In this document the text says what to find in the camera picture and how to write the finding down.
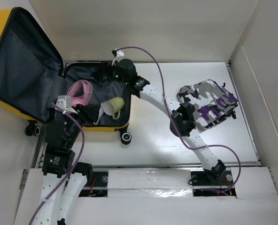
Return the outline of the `white plastic bottle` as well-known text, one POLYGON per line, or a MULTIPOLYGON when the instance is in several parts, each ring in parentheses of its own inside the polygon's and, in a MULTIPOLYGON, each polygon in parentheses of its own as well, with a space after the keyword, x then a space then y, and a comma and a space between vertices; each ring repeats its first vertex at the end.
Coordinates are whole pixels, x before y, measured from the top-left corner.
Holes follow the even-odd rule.
POLYGON ((94 123, 95 125, 98 125, 98 124, 99 124, 100 119, 101 119, 102 115, 104 114, 103 105, 104 105, 104 103, 101 103, 101 104, 100 104, 98 119, 97 119, 97 121, 94 123))

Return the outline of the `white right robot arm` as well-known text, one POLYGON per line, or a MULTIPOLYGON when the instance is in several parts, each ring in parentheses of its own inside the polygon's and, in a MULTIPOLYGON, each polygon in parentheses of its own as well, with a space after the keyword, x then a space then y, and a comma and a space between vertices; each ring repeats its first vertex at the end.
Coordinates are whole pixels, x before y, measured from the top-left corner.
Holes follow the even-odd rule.
POLYGON ((180 137, 198 157, 208 184, 214 186, 222 180, 226 166, 200 137, 188 103, 166 98, 163 91, 158 91, 148 80, 138 75, 134 63, 129 59, 103 63, 101 69, 93 73, 93 77, 99 82, 120 81, 132 95, 164 112, 170 119, 171 132, 180 137))

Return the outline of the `purple camouflage backpack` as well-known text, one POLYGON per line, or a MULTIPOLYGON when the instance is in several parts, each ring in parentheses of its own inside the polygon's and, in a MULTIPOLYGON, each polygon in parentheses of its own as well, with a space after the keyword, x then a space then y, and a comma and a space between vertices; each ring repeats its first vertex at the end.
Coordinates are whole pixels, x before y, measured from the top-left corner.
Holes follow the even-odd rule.
POLYGON ((194 85, 185 85, 177 93, 180 103, 188 102, 196 127, 208 130, 228 118, 236 119, 238 99, 224 85, 208 79, 194 85))

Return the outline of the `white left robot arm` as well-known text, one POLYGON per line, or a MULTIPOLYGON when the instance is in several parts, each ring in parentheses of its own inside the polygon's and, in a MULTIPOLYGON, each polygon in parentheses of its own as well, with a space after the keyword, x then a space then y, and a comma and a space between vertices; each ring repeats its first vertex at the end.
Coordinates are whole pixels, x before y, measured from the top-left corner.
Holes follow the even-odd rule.
POLYGON ((53 120, 46 129, 46 150, 42 166, 43 184, 40 204, 30 225, 70 225, 74 207, 81 190, 93 182, 93 166, 79 161, 72 147, 82 136, 80 153, 85 147, 85 123, 96 122, 96 108, 89 112, 83 105, 69 112, 57 104, 54 107, 66 120, 53 120))

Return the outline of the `pale yellow mug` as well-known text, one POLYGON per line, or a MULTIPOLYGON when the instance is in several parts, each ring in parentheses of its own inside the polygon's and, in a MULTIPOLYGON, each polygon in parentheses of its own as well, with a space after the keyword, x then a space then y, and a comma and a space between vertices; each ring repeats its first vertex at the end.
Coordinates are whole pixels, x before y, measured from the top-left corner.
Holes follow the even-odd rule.
POLYGON ((102 104, 104 113, 117 120, 120 117, 122 108, 124 107, 124 99, 121 97, 112 98, 102 104))

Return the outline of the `yellow hard-shell suitcase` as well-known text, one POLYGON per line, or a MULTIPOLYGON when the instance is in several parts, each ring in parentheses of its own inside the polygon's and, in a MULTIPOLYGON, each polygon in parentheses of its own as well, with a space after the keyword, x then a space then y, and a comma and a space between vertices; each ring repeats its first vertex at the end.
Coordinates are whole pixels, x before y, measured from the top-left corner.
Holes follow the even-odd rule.
POLYGON ((0 107, 28 120, 27 136, 39 135, 37 123, 53 119, 53 100, 67 94, 78 80, 87 80, 93 86, 88 104, 100 105, 121 97, 124 107, 119 119, 103 115, 98 125, 84 130, 119 131, 122 143, 129 144, 131 94, 120 81, 97 82, 92 73, 100 63, 64 65, 56 47, 30 12, 22 7, 0 10, 0 107))

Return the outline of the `pink headphones with cable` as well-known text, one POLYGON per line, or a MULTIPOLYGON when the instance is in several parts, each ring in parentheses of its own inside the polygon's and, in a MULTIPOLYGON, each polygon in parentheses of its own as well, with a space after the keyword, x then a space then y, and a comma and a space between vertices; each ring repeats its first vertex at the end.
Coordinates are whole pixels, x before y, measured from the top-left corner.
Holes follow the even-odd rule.
POLYGON ((67 95, 71 96, 72 106, 86 106, 93 95, 93 86, 87 80, 78 80, 69 88, 67 95))

